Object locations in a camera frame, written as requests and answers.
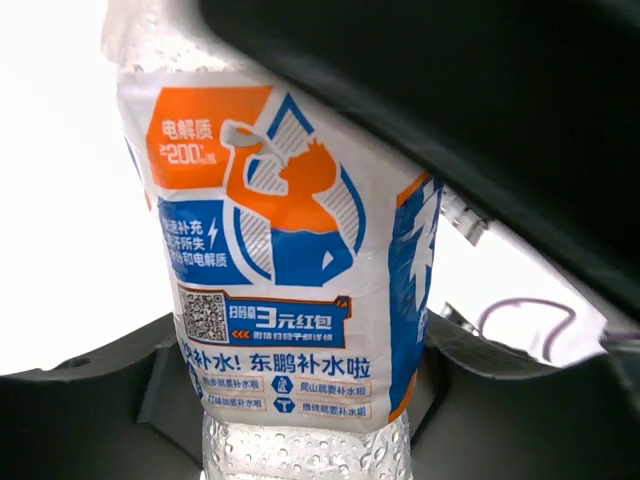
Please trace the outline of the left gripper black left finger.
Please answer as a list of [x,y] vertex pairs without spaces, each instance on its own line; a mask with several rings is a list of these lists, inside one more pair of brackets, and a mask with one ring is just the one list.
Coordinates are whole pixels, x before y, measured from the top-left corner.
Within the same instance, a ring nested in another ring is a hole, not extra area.
[[167,314],[1,379],[4,479],[197,479],[202,408]]

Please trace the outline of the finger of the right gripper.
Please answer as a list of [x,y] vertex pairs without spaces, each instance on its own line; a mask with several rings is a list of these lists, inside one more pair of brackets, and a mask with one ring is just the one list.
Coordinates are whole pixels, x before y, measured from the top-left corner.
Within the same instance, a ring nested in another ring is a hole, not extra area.
[[639,315],[635,1],[203,1],[211,33]]

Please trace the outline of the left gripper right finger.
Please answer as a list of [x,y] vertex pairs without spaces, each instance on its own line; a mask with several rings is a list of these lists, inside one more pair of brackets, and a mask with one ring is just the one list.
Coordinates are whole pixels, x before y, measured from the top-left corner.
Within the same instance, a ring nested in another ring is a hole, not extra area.
[[436,313],[409,418],[417,479],[639,476],[639,416],[607,358],[545,367]]

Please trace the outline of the orange blue label clear bottle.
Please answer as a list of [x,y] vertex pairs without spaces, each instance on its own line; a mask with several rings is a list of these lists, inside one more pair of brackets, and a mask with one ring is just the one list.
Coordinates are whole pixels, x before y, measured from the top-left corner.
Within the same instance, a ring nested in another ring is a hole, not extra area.
[[408,479],[442,188],[209,39],[111,1],[101,49],[158,218],[209,479]]

